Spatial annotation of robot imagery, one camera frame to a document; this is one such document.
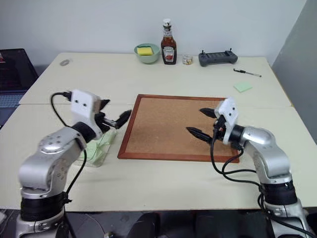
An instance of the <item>white table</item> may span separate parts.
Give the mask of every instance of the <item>white table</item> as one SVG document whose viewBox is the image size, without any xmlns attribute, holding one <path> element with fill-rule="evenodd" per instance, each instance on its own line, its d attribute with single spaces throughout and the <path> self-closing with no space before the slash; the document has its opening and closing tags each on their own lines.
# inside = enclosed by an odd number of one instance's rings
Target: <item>white table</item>
<svg viewBox="0 0 317 238">
<path fill-rule="evenodd" d="M 63 60 L 70 64 L 60 66 Z M 234 72 L 233 68 L 258 73 L 262 78 Z M 253 89 L 239 93 L 233 88 L 247 81 Z M 129 54 L 62 53 L 21 99 L 21 104 L 48 104 L 50 95 L 78 88 L 113 103 L 133 104 L 138 94 L 235 98 L 239 106 L 286 107 L 287 96 L 264 57 L 241 57 L 232 64 L 201 67 L 197 57 L 192 65 L 140 63 Z M 67 103 L 62 97 L 56 103 Z"/>
<path fill-rule="evenodd" d="M 109 118 L 116 118 L 128 108 L 131 106 L 127 104 L 110 104 L 106 111 Z M 70 123 L 69 105 L 58 105 L 57 109 L 66 122 Z M 317 147 L 295 109 L 239 106 L 238 110 L 240 125 L 264 127 L 275 134 L 278 145 L 290 158 L 294 184 L 303 206 L 317 206 L 315 179 L 312 179 L 316 173 Z M 1 208 L 20 208 L 19 167 L 36 151 L 42 137 L 59 128 L 61 123 L 49 105 L 21 105 L 1 129 Z M 211 163 L 117 159 L 125 128 L 115 138 L 101 167 L 84 168 L 70 193 L 70 199 L 74 201 L 67 205 L 68 211 L 258 207 L 259 192 L 254 185 L 225 180 L 213 170 Z M 229 167 L 253 168 L 253 162 L 245 155 L 239 164 Z M 68 183 L 78 169 L 78 166 L 71 166 Z M 238 175 L 238 178 L 257 180 L 253 174 Z"/>
</svg>

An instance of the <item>small jar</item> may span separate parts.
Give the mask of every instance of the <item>small jar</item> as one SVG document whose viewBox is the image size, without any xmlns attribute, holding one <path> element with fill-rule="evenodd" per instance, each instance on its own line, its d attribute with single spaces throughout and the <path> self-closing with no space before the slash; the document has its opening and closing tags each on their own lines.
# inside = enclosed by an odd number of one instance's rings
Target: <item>small jar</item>
<svg viewBox="0 0 317 238">
<path fill-rule="evenodd" d="M 190 65 L 193 63 L 193 56 L 191 55 L 183 55 L 183 64 Z"/>
</svg>

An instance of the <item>white cable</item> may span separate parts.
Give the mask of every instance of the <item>white cable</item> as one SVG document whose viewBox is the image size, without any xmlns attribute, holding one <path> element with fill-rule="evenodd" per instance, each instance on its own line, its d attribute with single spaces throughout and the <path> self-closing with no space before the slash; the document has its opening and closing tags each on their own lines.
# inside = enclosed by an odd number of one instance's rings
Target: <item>white cable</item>
<svg viewBox="0 0 317 238">
<path fill-rule="evenodd" d="M 106 232 L 104 231 L 102 225 L 100 224 L 99 221 L 97 221 L 97 219 L 95 219 L 94 217 L 92 217 L 92 216 L 90 216 L 90 215 L 88 215 L 88 214 L 85 214 L 85 215 L 86 215 L 87 217 L 89 217 L 90 219 L 92 219 L 93 221 L 95 221 L 95 222 L 98 224 L 98 226 L 100 227 L 100 229 L 103 231 L 104 235 L 106 234 Z"/>
<path fill-rule="evenodd" d="M 2 230 L 1 230 L 1 232 L 0 232 L 0 235 L 4 232 L 5 227 L 6 227 L 7 223 L 8 223 L 8 221 L 10 220 L 10 218 L 11 218 L 11 216 L 12 216 L 13 213 L 14 213 L 14 210 L 11 212 L 10 216 L 8 216 L 8 219 L 6 220 L 6 222 L 5 222 L 5 224 L 4 224 L 4 227 L 2 228 Z"/>
</svg>

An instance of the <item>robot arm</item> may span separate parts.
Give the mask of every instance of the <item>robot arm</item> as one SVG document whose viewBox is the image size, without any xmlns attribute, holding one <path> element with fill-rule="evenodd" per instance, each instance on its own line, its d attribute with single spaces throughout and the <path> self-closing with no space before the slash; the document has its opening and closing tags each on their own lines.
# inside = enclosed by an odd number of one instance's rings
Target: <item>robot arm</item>
<svg viewBox="0 0 317 238">
<path fill-rule="evenodd" d="M 270 236 L 310 237 L 304 232 L 281 224 L 286 223 L 310 232 L 305 212 L 296 196 L 289 159 L 276 145 L 274 135 L 266 129 L 236 125 L 238 112 L 232 98 L 224 100 L 215 109 L 203 108 L 200 111 L 216 119 L 213 125 L 215 140 L 221 140 L 224 144 L 236 144 L 252 157 L 261 183 L 259 190 L 265 198 L 264 208 L 271 218 Z M 213 139 L 201 130 L 194 127 L 187 129 L 195 137 L 212 143 Z"/>
<path fill-rule="evenodd" d="M 117 121 L 105 118 L 100 110 L 109 102 L 89 92 L 65 93 L 71 101 L 74 126 L 66 126 L 43 138 L 36 153 L 21 166 L 21 214 L 17 218 L 16 237 L 68 237 L 64 222 L 64 205 L 69 202 L 64 192 L 67 172 L 86 148 L 98 140 L 109 126 L 120 128 L 129 119 L 126 111 Z"/>
</svg>

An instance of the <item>cork board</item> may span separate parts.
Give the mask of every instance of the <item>cork board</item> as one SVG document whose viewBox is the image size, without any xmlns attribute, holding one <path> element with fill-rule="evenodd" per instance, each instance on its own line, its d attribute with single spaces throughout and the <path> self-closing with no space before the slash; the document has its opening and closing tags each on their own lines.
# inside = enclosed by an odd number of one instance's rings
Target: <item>cork board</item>
<svg viewBox="0 0 317 238">
<path fill-rule="evenodd" d="M 191 135 L 186 127 L 199 128 L 212 136 L 215 119 L 199 109 L 215 108 L 221 100 L 139 94 L 118 158 L 210 162 L 210 146 Z M 234 155 L 237 151 L 229 145 L 215 143 L 216 162 L 225 162 Z"/>
</svg>

